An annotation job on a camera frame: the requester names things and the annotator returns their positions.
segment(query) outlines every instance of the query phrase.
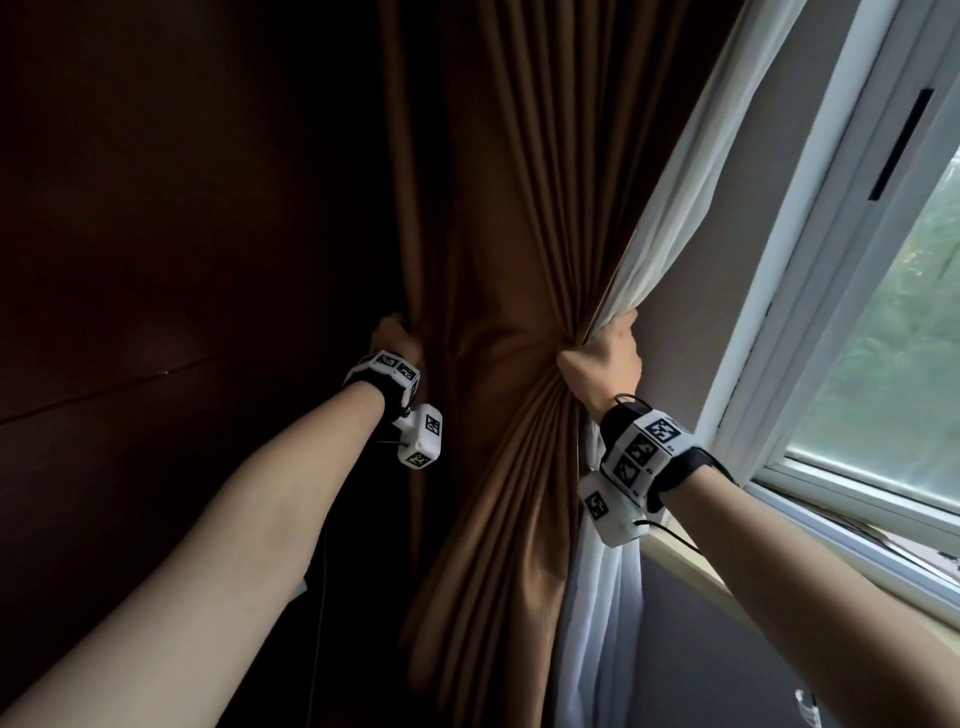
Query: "window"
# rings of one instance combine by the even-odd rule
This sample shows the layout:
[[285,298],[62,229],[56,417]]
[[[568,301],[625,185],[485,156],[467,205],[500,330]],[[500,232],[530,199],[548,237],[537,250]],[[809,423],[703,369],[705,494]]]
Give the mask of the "window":
[[960,153],[786,454],[960,513]]
[[765,303],[715,454],[960,626],[955,574],[924,567],[960,556],[960,4],[899,5]]

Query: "window frame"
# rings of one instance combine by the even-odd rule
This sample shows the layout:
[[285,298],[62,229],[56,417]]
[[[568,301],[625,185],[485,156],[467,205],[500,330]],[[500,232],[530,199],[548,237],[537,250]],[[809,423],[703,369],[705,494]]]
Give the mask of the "window frame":
[[[879,200],[904,121],[934,88]],[[751,480],[960,554],[960,516],[786,456],[790,435],[960,147],[960,7],[901,3],[767,308],[713,443]]]

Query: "cable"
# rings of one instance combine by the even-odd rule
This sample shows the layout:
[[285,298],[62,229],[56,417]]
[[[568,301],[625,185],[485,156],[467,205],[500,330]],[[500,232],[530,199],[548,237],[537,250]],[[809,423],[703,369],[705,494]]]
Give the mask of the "cable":
[[690,548],[690,549],[696,551],[697,553],[699,553],[701,556],[703,556],[703,553],[701,552],[701,550],[700,550],[699,548],[697,548],[696,546],[694,546],[690,541],[688,541],[687,539],[685,539],[683,536],[678,536],[676,533],[674,533],[673,531],[671,531],[669,528],[667,528],[667,527],[666,527],[665,525],[663,525],[662,523],[657,523],[656,521],[646,521],[646,520],[642,520],[642,521],[634,521],[634,525],[654,525],[654,526],[656,526],[657,528],[659,528],[661,531],[666,531],[667,533],[669,533],[671,536],[673,536],[675,539],[677,539],[677,541],[679,541],[681,544],[683,544],[683,545],[686,546],[687,548]]
[[310,719],[313,717],[313,693],[317,688],[317,662],[320,659],[320,628],[324,624],[324,599],[326,597],[326,529],[323,532],[321,555],[324,564],[324,576],[320,583],[320,613],[317,617],[317,645],[313,650],[313,669],[310,672],[310,697],[306,704],[306,728],[310,728]]

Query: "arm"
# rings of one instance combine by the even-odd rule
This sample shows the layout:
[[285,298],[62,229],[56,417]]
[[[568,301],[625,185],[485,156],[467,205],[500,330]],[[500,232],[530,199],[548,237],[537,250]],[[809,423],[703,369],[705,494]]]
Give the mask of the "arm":
[[[372,345],[420,357],[394,319]],[[215,725],[306,572],[383,407],[375,387],[351,384],[254,453],[173,553],[0,726]]]
[[[617,394],[636,390],[635,317],[614,320],[586,347],[558,356],[595,422]],[[661,499],[844,725],[960,724],[960,658],[818,541],[713,468],[700,468]]]

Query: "green foliage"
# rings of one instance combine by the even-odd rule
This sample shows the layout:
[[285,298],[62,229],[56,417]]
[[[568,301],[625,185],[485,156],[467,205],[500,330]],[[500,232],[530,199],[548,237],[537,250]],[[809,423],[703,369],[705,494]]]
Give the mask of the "green foliage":
[[794,434],[960,509],[960,153]]

